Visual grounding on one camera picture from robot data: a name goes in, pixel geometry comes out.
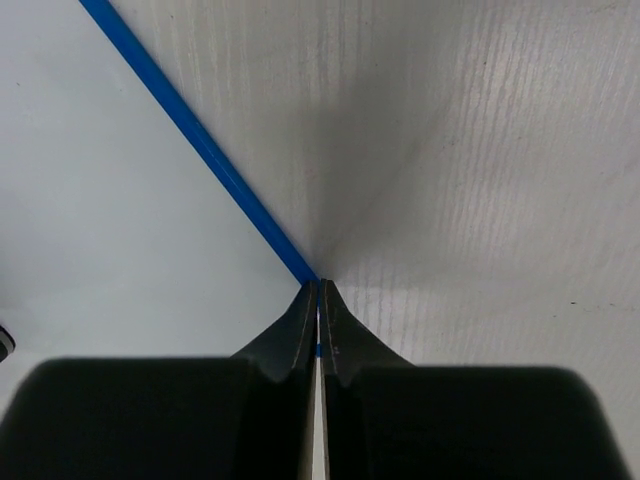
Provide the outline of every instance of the textured white surface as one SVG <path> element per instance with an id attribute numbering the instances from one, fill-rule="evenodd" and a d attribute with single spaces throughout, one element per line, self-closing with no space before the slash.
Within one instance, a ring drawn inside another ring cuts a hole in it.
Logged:
<path id="1" fill-rule="evenodd" d="M 298 287 L 75 0 L 0 3 L 0 414 L 52 356 L 223 355 Z"/>
<path id="2" fill-rule="evenodd" d="M 576 369 L 640 473 L 640 1 L 114 3 L 376 333 Z"/>

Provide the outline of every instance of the blue stripe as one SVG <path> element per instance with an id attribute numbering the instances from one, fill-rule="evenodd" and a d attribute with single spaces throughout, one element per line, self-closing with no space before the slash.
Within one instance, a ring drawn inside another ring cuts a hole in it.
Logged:
<path id="1" fill-rule="evenodd" d="M 293 246 L 258 197 L 251 191 L 227 156 L 198 121 L 162 70 L 120 18 L 108 0 L 80 0 L 105 35 L 111 40 L 134 72 L 171 120 L 202 157 L 238 206 L 253 222 L 293 276 L 301 283 L 318 277 Z"/>

